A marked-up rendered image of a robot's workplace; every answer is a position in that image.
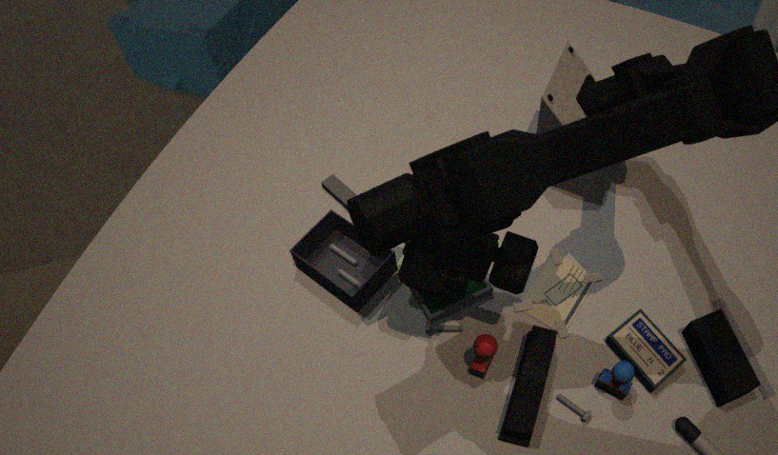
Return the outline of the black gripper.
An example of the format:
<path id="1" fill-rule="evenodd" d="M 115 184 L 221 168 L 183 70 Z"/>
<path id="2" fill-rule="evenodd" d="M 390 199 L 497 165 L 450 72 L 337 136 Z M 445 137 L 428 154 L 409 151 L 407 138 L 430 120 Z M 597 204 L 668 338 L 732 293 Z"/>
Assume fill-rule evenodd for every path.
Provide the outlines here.
<path id="1" fill-rule="evenodd" d="M 465 264 L 471 265 L 470 279 L 482 282 L 493 263 L 489 282 L 499 289 L 513 294 L 524 292 L 538 245 L 534 240 L 507 232 L 499 246 L 499 235 L 490 233 L 468 240 Z"/>

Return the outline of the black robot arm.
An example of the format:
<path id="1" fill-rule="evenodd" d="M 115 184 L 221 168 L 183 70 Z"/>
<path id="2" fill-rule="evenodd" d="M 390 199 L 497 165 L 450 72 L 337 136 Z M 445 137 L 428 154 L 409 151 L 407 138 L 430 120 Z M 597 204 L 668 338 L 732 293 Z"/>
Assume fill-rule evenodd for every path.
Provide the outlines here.
<path id="1" fill-rule="evenodd" d="M 468 240 L 508 228 L 547 188 L 680 141 L 778 122 L 777 55 L 752 25 L 695 46 L 685 64 L 646 53 L 611 68 L 597 82 L 587 75 L 577 93 L 586 118 L 539 134 L 481 132 L 348 199 L 365 248 L 375 257 L 411 239 L 399 280 L 452 299 L 472 272 Z"/>

